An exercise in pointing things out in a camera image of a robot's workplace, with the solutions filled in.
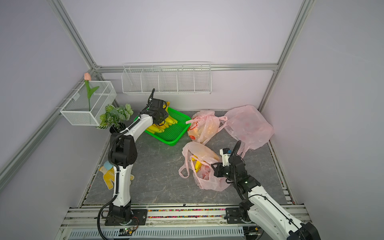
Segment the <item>printed pink plastic bag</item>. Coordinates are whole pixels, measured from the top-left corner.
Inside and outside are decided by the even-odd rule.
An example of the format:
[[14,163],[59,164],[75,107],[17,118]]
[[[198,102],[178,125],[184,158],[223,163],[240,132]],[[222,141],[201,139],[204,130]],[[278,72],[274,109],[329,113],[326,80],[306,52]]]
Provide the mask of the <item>printed pink plastic bag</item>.
[[186,124],[190,125],[187,129],[188,136],[192,141],[206,145],[224,128],[227,120],[226,116],[217,117],[215,111],[199,111],[191,120],[186,121]]
[[214,176],[212,164],[221,163],[222,159],[208,147],[189,142],[183,147],[182,155],[185,162],[179,168],[181,178],[187,179],[193,175],[195,183],[202,190],[222,192],[230,186],[225,178]]

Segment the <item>plain pink plastic bag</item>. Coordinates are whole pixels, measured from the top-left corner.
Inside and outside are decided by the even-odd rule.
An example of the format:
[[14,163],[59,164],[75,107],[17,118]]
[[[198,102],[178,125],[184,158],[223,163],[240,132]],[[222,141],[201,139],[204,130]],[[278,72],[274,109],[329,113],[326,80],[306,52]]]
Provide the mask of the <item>plain pink plastic bag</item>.
[[264,146],[275,133],[274,128],[252,105],[234,108],[225,113],[224,129],[237,141],[241,141],[238,155]]

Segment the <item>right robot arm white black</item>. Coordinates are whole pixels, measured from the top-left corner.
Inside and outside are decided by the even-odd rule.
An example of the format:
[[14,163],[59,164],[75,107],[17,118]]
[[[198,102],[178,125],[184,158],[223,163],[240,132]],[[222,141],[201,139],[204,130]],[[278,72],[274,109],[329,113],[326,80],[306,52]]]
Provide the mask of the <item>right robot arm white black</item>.
[[222,162],[212,164],[214,176],[226,178],[242,199],[240,216],[233,219],[252,222],[273,240],[319,240],[320,235],[311,223],[303,223],[278,204],[254,177],[249,175],[245,162],[235,152],[225,149]]

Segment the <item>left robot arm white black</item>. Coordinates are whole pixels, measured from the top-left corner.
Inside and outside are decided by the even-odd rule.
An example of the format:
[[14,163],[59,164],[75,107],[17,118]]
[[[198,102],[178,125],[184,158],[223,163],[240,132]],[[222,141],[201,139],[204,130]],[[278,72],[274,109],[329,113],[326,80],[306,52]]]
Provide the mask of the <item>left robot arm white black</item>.
[[109,218],[121,220],[122,225],[132,222],[131,211],[131,171],[138,157],[136,140],[153,124],[160,124],[169,116],[166,111],[167,102],[149,98],[147,106],[140,111],[137,119],[119,133],[113,133],[110,139],[108,161],[114,167],[115,181],[113,198],[106,206],[109,207]]

